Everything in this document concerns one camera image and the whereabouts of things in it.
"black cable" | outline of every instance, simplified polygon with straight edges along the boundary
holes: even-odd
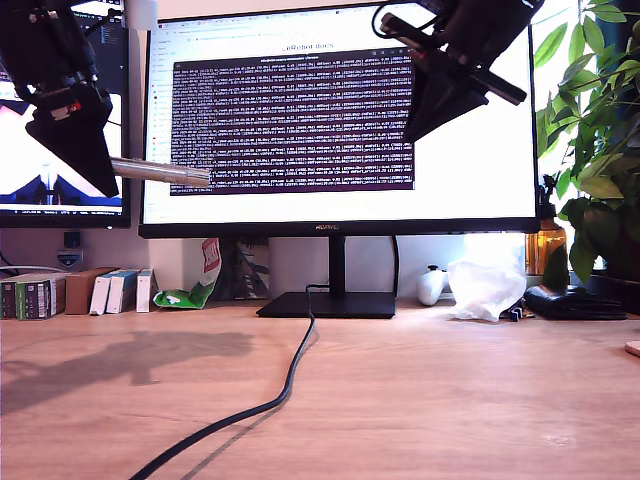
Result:
[[[401,5],[403,3],[413,3],[413,2],[407,2],[406,0],[405,1],[402,1],[402,0],[387,0],[386,2],[381,4],[376,9],[376,11],[373,14],[373,17],[371,18],[371,29],[373,30],[373,33],[376,34],[376,36],[378,36],[380,38],[384,38],[384,39],[398,38],[398,35],[389,35],[387,33],[379,32],[378,29],[376,28],[376,19],[378,18],[378,15],[380,15],[380,12],[384,8],[389,7],[391,5]],[[424,25],[422,25],[421,27],[418,27],[418,30],[424,30],[426,28],[429,28],[431,25],[433,25],[434,23],[436,23],[438,21],[438,18],[439,18],[439,16],[436,15],[431,20],[429,20],[427,23],[425,23]]]
[[[371,30],[373,30],[373,33],[376,34],[376,36],[380,37],[380,38],[396,38],[394,35],[389,35],[386,33],[380,33],[378,31],[378,29],[376,28],[376,19],[378,18],[378,15],[380,15],[380,12],[385,8],[388,7],[390,5],[397,5],[400,3],[406,3],[406,2],[400,2],[400,1],[394,1],[394,0],[387,0],[386,2],[382,3],[378,8],[376,8],[376,11],[373,14],[373,17],[371,18]]]
[[[307,343],[309,342],[309,337],[311,336],[311,333],[313,332],[316,326],[316,317],[311,311],[311,292],[310,292],[311,288],[328,288],[328,285],[312,284],[312,285],[307,285],[307,287],[305,288],[305,291],[307,292],[307,300],[309,305],[309,319],[311,320],[311,322],[309,323],[309,328],[307,329],[307,333],[304,335],[304,338],[302,339],[302,342],[300,343],[298,350],[293,356],[293,360],[291,360],[291,365],[289,366],[289,371],[287,372],[287,378],[284,382],[284,387],[282,388],[282,391],[280,392],[280,394],[270,402],[263,403],[262,405],[259,405],[257,407],[249,408],[248,410],[244,410],[234,415],[230,415],[227,418],[218,420],[217,422],[212,423],[211,425],[204,427],[201,430],[198,430],[197,432],[188,436],[184,440],[176,443],[173,447],[169,448],[168,450],[165,450],[163,453],[161,453],[156,458],[151,460],[146,466],[142,468],[142,470],[140,470],[133,477],[131,477],[131,480],[142,480],[142,479],[149,478],[149,475],[151,475],[153,472],[158,470],[160,467],[162,467],[165,463],[167,463],[173,457],[184,452],[187,448],[196,444],[197,442],[204,439],[205,437],[208,437],[212,433],[222,430],[223,428],[228,427],[229,425],[233,425],[234,423],[240,422],[249,417],[253,417],[255,415],[259,415],[263,412],[266,412],[267,410],[271,410],[272,408],[275,408],[281,405],[287,399],[287,397],[291,394],[291,389],[293,387],[293,378],[296,373],[296,368],[298,366],[298,363],[300,362],[300,359],[302,358],[302,355],[305,351]]]
[[[424,25],[422,25],[421,27],[418,27],[418,30],[425,30],[425,29],[429,28],[431,25],[433,25],[434,23],[436,23],[438,21],[438,18],[440,18],[440,17],[438,15],[436,15],[431,20],[429,20],[427,23],[425,23]]]
[[[393,244],[393,296],[398,297],[398,282],[400,277],[400,251],[398,250],[398,237],[396,235],[391,236],[391,243]]]
[[[2,254],[2,252],[0,252],[0,260],[2,260],[4,263],[6,263],[9,267],[13,267],[13,263],[11,263],[9,260],[6,259],[6,257]],[[20,275],[20,271],[16,268],[13,270],[13,272],[11,272],[13,276],[17,276]]]

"monitor bezel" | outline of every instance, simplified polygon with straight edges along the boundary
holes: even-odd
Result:
[[[122,156],[131,155],[130,144],[130,91],[129,86],[129,35],[124,35],[123,95],[122,95]],[[0,228],[130,228],[131,182],[122,179],[122,213],[107,215],[97,213],[3,213],[0,211]]]
[[[159,19],[158,23],[175,23],[218,18],[237,18],[255,15],[331,10],[334,8],[357,8],[380,6],[384,2],[345,3],[313,7],[285,8],[274,10],[202,15]],[[527,27],[529,40],[529,88],[531,108],[531,131],[533,142],[534,191],[538,183],[538,152],[535,129],[535,91],[533,69],[533,42],[531,25]],[[152,31],[147,32],[145,63],[145,98],[143,121],[143,158],[147,155],[147,122],[149,104],[149,60],[151,56]],[[374,221],[326,221],[326,222],[238,222],[238,223],[145,223],[145,181],[142,182],[140,200],[140,224],[138,235],[145,239],[158,238],[208,238],[208,237],[326,237],[331,235],[379,236],[379,235],[424,235],[463,234],[473,232],[524,232],[534,233],[540,229],[538,203],[535,202],[534,217],[456,218],[456,219],[403,219]]]

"brown box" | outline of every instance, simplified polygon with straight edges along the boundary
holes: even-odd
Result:
[[[89,305],[96,277],[117,270],[102,267],[67,275],[67,315],[89,315]]]

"monitor base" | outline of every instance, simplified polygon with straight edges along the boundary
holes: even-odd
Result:
[[[312,292],[311,311],[317,318],[391,318],[396,313],[396,299],[393,292],[346,292],[338,297]],[[306,318],[307,294],[284,293],[258,310],[258,316]]]

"green packet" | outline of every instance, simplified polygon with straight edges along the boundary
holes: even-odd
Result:
[[[213,293],[216,281],[222,268],[222,255],[220,254],[220,242],[217,238],[209,238],[202,242],[202,254],[204,267],[202,279],[191,289],[163,290],[153,297],[153,303],[159,307],[169,308],[204,308],[209,296]]]
[[[156,296],[153,297],[153,303],[159,307],[202,309],[215,286],[215,282],[206,286],[198,282],[190,292],[186,290],[166,290],[158,292]]]

